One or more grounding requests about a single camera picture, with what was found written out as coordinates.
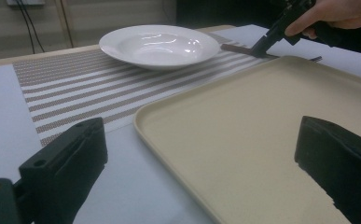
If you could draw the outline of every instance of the human hand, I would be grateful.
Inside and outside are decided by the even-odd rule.
[[[361,27],[361,0],[317,0],[316,4],[291,23],[285,30],[288,36],[303,33],[316,38],[309,28],[317,21],[326,21],[332,27],[356,29]]]

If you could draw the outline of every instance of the beige tray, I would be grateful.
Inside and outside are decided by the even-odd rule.
[[[361,79],[284,57],[144,106],[134,125],[219,223],[349,223],[294,162],[304,115],[361,135]]]

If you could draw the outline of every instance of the striped placemat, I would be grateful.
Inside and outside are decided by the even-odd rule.
[[[212,35],[220,44],[236,44]],[[228,76],[266,60],[220,51],[213,59],[174,71],[149,71],[101,50],[14,63],[25,101],[45,146],[69,127],[102,117],[106,132],[131,124],[142,105]]]

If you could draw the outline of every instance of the black tool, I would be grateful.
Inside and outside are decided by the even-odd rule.
[[[361,224],[360,136],[335,123],[304,117],[295,160],[353,224]]]
[[[295,45],[300,40],[300,35],[286,36],[285,29],[293,21],[314,6],[315,0],[286,0],[286,7],[278,21],[276,21],[270,30],[262,36],[251,48],[250,54],[261,58],[264,57],[267,50],[277,41],[283,38],[291,45]],[[335,31],[335,28],[328,26],[326,22],[318,21],[312,25],[318,37],[330,47],[337,46],[341,41],[341,36]]]
[[[17,183],[0,178],[0,224],[73,223],[106,163],[103,120],[76,124],[22,164]]]

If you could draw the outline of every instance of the white table surface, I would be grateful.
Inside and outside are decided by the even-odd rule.
[[[252,47],[266,29],[254,25],[215,32]],[[304,58],[361,76],[361,54],[301,40],[281,41],[269,53]],[[132,125],[106,134],[109,162],[75,223],[212,223],[139,139]],[[0,177],[13,182],[18,167],[41,148],[12,65],[0,66]]]

